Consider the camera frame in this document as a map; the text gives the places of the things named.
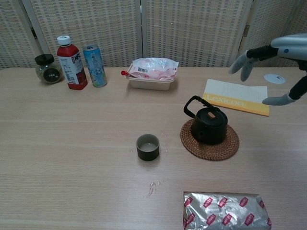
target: white disc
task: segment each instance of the white disc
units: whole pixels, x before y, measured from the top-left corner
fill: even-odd
[[[264,75],[264,79],[274,84],[284,84],[286,82],[286,79],[284,77],[279,76],[275,73],[269,73]]]

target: kettle lid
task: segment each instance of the kettle lid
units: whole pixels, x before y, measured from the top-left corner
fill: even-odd
[[[207,126],[221,126],[228,122],[227,116],[219,109],[203,108],[199,110],[196,116]]]

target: kettle handle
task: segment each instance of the kettle handle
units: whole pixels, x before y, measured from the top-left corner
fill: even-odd
[[[207,102],[206,100],[202,99],[201,97],[195,95],[195,96],[193,96],[193,97],[190,98],[190,100],[186,103],[186,105],[184,106],[184,109],[183,109],[184,113],[185,113],[186,115],[192,117],[192,118],[195,117],[195,114],[193,114],[193,112],[191,112],[191,111],[188,109],[188,105],[189,105],[192,101],[194,101],[194,100],[197,100],[197,101],[201,102],[204,106],[207,106],[207,107],[211,108],[212,110],[216,110],[216,108],[215,108],[213,105],[211,105],[209,102]]]

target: yellow book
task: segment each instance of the yellow book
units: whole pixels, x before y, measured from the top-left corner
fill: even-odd
[[[262,100],[268,97],[266,86],[246,86],[208,79],[203,99],[216,106],[269,116]]]

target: blue can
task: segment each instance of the blue can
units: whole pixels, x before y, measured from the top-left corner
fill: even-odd
[[[102,63],[102,57],[98,45],[87,45],[83,47],[86,65],[91,75],[94,87],[103,87],[107,84],[106,73]]]

